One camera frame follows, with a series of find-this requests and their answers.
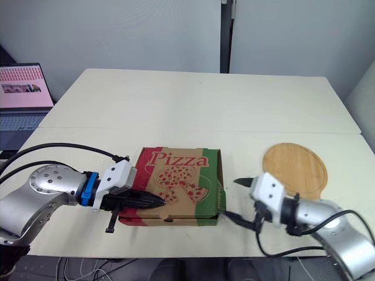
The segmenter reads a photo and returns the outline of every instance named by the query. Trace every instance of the pizza box lid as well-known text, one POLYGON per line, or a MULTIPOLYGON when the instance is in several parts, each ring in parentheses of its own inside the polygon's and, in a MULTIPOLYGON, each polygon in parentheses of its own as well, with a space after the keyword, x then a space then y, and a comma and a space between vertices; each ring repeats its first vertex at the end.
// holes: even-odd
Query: pizza box lid
POLYGON ((133 187, 165 199, 154 209, 125 208, 119 218, 216 218, 226 209, 220 149, 143 148, 133 187))

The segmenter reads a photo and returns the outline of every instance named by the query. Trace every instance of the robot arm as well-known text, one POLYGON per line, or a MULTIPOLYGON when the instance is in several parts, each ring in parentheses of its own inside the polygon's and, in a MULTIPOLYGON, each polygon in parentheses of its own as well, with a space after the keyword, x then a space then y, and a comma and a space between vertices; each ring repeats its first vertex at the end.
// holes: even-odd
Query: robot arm
MULTIPOLYGON (((254 179, 237 179, 236 183, 250 187, 250 196, 255 201, 255 220, 244 221, 233 213, 225 213, 234 222, 261 231, 263 220, 279 227, 287 225, 291 235, 301 235, 302 229, 313 229, 342 209, 328 200, 299 200, 299 196, 285 196, 284 186, 271 174, 264 173, 254 179)), ((352 279, 358 279, 375 269, 375 245, 356 231, 346 217, 340 216, 324 227, 311 233, 327 253, 332 255, 343 271, 352 279)))
POLYGON ((15 263, 29 251, 29 244, 61 205, 82 205, 111 211, 106 232, 114 232, 118 212, 124 207, 156 208, 160 197, 131 189, 137 170, 128 160, 96 172, 80 173, 65 165, 35 170, 26 183, 0 200, 0 277, 9 275, 15 263))

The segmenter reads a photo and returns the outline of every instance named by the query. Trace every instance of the pizza text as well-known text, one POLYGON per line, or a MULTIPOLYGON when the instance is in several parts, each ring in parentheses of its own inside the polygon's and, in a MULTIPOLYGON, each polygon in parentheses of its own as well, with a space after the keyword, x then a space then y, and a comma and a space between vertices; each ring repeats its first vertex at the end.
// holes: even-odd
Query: pizza text
POLYGON ((190 157, 190 156, 172 156, 171 153, 164 152, 152 152, 152 159, 147 165, 156 165, 157 160, 165 159, 164 165, 176 165, 176 166, 201 166, 208 167, 209 160, 207 157, 190 157))

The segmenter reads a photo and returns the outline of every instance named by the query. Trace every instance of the laptop screen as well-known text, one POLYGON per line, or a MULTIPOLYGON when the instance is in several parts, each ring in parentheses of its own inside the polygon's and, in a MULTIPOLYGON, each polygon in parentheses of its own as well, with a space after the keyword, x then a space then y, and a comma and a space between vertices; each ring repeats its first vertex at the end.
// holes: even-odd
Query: laptop screen
POLYGON ((52 107, 39 64, 0 67, 0 108, 52 107))

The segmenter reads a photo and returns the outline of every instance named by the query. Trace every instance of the wooden cutting board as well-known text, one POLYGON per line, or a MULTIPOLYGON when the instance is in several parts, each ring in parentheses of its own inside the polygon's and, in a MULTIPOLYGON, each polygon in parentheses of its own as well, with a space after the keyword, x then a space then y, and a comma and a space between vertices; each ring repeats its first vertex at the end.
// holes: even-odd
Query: wooden cutting board
POLYGON ((263 171, 285 185, 288 195, 319 199, 328 180, 323 161, 310 149, 295 143, 279 143, 263 157, 263 171))

